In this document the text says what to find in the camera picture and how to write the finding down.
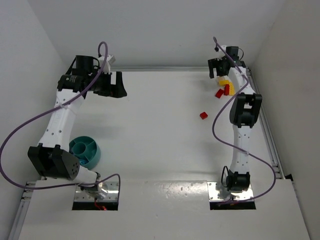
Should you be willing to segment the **blue lego brick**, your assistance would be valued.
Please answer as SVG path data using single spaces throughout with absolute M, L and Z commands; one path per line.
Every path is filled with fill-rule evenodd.
M 89 163 L 89 161 L 88 161 L 88 160 L 86 160 L 86 159 L 79 159 L 79 163 L 83 166 L 83 165 L 88 164 L 88 163 Z

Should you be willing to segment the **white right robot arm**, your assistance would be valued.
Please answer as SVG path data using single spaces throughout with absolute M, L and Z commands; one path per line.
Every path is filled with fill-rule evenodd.
M 221 183 L 229 192 L 243 192 L 250 186 L 250 134 L 258 120 L 263 98 L 249 84 L 246 65 L 239 58 L 239 47 L 223 45 L 214 50 L 218 57 L 208 60 L 209 77 L 227 78 L 229 91 L 234 92 L 229 113 L 234 133 L 233 156 L 230 167 L 224 167 L 227 176 Z

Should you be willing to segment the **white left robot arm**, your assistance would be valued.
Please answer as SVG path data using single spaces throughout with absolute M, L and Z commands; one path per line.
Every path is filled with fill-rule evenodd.
M 89 91 L 103 97 L 123 98 L 127 96 L 122 72 L 115 73 L 115 84 L 111 83 L 113 55 L 98 58 L 77 55 L 57 85 L 55 107 L 46 130 L 37 146 L 31 146 L 27 155 L 40 176 L 65 179 L 80 185 L 80 189 L 95 199 L 107 196 L 104 183 L 95 184 L 100 174 L 81 166 L 81 161 L 90 161 L 97 152 L 93 140 L 70 140 L 77 113 Z

